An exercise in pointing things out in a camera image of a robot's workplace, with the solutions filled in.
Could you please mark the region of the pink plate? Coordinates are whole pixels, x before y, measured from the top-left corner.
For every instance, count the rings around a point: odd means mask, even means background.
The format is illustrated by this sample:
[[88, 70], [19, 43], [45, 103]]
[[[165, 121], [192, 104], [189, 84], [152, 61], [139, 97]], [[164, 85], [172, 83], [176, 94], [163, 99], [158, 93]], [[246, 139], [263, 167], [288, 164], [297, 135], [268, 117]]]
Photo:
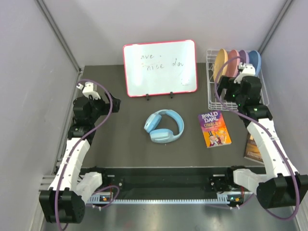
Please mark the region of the pink plate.
[[[228, 53], [228, 60], [231, 60], [234, 57], [239, 56], [239, 52], [237, 50], [231, 50]], [[227, 71], [225, 73], [225, 76], [227, 77], [236, 77], [238, 74], [238, 65], [239, 65], [240, 59], [234, 59], [232, 60], [228, 66]]]

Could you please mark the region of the tan yellow plate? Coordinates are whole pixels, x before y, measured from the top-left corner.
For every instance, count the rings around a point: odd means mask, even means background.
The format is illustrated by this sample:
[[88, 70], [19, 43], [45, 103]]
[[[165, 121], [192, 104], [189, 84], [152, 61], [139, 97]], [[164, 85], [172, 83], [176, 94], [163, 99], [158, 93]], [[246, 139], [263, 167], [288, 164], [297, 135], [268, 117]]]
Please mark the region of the tan yellow plate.
[[226, 65], [220, 74], [219, 70], [221, 69], [221, 67], [228, 61], [228, 53], [225, 49], [220, 49], [216, 59], [215, 59], [215, 63], [214, 63], [214, 68], [213, 68], [213, 79], [217, 80], [217, 82], [219, 82], [219, 79], [221, 78], [222, 75], [225, 75], [227, 72], [227, 67], [228, 65]]

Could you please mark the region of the purple plate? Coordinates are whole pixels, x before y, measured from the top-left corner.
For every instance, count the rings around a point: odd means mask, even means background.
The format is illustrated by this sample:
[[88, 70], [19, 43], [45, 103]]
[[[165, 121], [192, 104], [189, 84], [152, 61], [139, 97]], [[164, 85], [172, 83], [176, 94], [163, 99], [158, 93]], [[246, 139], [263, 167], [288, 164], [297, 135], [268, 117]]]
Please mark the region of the purple plate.
[[249, 61], [249, 55], [248, 52], [245, 50], [240, 50], [239, 51], [239, 56], [241, 57], [240, 59], [240, 64], [248, 64]]

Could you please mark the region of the blue plate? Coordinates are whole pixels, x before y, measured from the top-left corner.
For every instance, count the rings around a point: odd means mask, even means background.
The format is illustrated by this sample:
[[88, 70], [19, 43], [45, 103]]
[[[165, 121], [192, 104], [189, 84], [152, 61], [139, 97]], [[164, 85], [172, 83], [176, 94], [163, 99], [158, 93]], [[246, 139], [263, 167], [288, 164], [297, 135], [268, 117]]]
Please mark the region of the blue plate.
[[255, 76], [257, 77], [261, 70], [261, 55], [258, 51], [253, 50], [248, 53], [248, 56], [250, 64], [252, 64], [253, 67], [255, 68], [256, 72]]

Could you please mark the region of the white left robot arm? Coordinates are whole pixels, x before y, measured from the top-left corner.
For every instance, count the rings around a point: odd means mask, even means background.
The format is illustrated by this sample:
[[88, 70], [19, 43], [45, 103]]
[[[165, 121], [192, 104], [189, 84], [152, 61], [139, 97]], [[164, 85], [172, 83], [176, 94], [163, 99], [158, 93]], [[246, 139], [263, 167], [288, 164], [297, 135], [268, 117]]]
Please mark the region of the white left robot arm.
[[69, 128], [65, 153], [56, 176], [47, 190], [42, 190], [39, 202], [48, 223], [80, 223], [85, 215], [88, 200], [97, 189], [104, 191], [109, 179], [100, 172], [80, 176], [86, 153], [89, 151], [98, 127], [96, 121], [117, 113], [121, 100], [111, 93], [102, 98], [78, 97], [73, 101], [73, 119]]

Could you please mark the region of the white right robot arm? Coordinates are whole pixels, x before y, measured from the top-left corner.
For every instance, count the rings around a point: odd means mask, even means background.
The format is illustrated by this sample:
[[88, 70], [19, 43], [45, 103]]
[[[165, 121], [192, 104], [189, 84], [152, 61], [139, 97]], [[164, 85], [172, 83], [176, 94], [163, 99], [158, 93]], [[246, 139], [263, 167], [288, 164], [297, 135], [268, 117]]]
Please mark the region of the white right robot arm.
[[255, 140], [262, 156], [266, 174], [261, 176], [242, 167], [231, 167], [231, 174], [224, 179], [229, 190], [240, 186], [257, 196], [264, 209], [294, 206], [298, 208], [308, 191], [308, 177], [301, 175], [287, 158], [275, 131], [269, 108], [260, 102], [262, 84], [255, 76], [226, 77], [215, 82], [215, 95], [235, 103], [238, 115]]

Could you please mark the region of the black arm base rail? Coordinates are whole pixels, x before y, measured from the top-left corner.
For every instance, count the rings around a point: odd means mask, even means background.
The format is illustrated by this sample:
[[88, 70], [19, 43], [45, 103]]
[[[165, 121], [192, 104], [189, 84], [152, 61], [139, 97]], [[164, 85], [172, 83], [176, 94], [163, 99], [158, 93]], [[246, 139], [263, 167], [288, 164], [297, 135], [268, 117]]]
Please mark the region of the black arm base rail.
[[227, 185], [226, 167], [84, 167], [80, 174], [88, 172], [101, 173], [103, 186], [118, 186], [123, 200], [215, 199], [240, 191]]

